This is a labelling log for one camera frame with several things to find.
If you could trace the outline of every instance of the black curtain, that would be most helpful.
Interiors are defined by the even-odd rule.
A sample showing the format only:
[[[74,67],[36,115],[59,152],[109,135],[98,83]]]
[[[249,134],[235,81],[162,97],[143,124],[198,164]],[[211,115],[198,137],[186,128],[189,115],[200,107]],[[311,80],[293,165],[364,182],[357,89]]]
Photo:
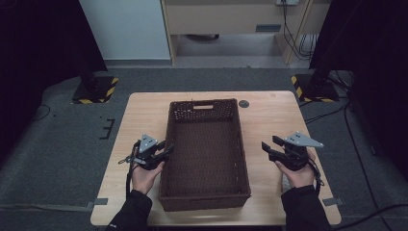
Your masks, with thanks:
[[[350,70],[347,93],[372,150],[408,180],[408,1],[333,0],[311,68]]]
[[[43,91],[84,70],[107,68],[78,0],[0,1],[0,163]]]

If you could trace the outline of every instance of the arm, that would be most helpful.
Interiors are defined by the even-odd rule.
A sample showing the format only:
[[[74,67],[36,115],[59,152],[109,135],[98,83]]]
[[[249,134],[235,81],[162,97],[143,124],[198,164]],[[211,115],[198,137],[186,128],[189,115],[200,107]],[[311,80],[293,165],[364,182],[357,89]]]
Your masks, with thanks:
[[[288,231],[332,230],[313,185],[292,188],[282,194]]]
[[[106,231],[144,231],[147,229],[147,218],[152,207],[152,201],[147,197],[147,193],[153,187],[156,176],[163,170],[164,164],[161,162],[153,170],[135,168],[132,173],[133,190],[120,211],[109,223]]]
[[[146,230],[147,218],[151,207],[152,201],[147,195],[132,190],[120,211],[115,215],[105,230]]]
[[[312,160],[316,156],[309,152]],[[275,162],[279,170],[288,177],[292,189],[282,194],[282,203],[286,212],[288,231],[332,230],[324,209],[315,192],[313,181],[315,174],[310,166],[298,171],[287,169],[282,163]]]

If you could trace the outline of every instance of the metal bracket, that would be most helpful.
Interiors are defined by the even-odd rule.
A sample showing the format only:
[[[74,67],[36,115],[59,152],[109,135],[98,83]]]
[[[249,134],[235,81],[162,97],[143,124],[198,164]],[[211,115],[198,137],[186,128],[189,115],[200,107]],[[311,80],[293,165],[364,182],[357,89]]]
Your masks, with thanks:
[[[324,147],[323,143],[308,138],[299,131],[284,138],[283,140],[296,146]]]
[[[150,147],[154,146],[157,144],[157,140],[153,139],[146,134],[143,134],[141,136],[141,143],[139,147],[139,153],[143,153],[143,151],[149,149]]]

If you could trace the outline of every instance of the basket handle hole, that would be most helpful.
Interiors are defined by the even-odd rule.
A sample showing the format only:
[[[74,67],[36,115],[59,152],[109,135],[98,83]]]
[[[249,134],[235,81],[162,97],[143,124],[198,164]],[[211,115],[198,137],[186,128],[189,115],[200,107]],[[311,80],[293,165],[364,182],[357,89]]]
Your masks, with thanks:
[[[194,110],[212,110],[214,105],[194,105],[192,108]]]

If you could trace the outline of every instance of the hand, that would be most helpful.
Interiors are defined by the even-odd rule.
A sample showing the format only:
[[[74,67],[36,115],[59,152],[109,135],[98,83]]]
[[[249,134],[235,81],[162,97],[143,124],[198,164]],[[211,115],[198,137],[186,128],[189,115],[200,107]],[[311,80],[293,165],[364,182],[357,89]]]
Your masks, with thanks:
[[[307,150],[310,159],[313,161],[316,159],[315,154]],[[306,165],[304,168],[298,170],[298,171],[292,171],[287,169],[282,163],[276,161],[275,162],[276,166],[279,168],[282,173],[284,173],[289,180],[289,184],[291,187],[304,187],[304,186],[309,186],[313,185],[313,181],[315,179],[315,173],[313,172],[312,168],[309,165]]]
[[[153,170],[146,170],[142,167],[136,167],[132,173],[132,186],[133,189],[141,193],[147,194],[153,187],[156,176],[162,172],[165,162],[159,163],[159,165]]]

